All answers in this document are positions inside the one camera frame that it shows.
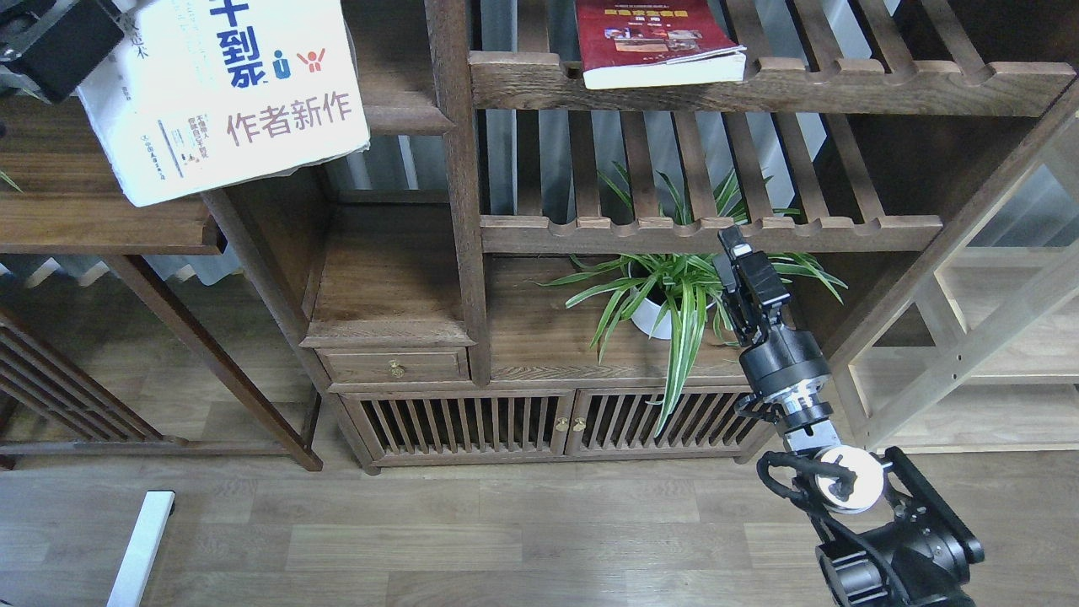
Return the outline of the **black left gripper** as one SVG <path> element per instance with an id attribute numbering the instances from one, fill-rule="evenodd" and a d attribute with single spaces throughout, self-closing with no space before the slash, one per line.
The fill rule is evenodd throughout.
<path id="1" fill-rule="evenodd" d="M 3 1 L 3 95 L 62 104 L 119 45 L 123 13 L 113 1 Z"/>

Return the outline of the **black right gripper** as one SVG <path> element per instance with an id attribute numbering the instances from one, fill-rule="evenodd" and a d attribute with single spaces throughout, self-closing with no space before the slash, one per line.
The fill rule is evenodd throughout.
<path id="1" fill-rule="evenodd" d="M 779 410 L 808 410 L 831 373 L 816 339 L 782 318 L 791 299 L 766 253 L 753 252 L 738 224 L 718 232 L 725 254 L 713 265 L 723 284 L 723 304 L 743 346 L 739 362 L 753 400 Z"/>

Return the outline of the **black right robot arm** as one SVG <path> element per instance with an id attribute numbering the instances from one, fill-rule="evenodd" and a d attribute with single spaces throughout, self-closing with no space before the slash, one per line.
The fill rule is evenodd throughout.
<path id="1" fill-rule="evenodd" d="M 786 322 L 786 284 L 740 227 L 718 242 L 723 306 L 750 385 L 738 411 L 770 423 L 783 442 L 759 457 L 759 478 L 809 518 L 834 603 L 971 606 L 964 585 L 985 560 L 979 539 L 901 449 L 874 454 L 839 441 L 819 396 L 831 369 L 812 333 Z"/>

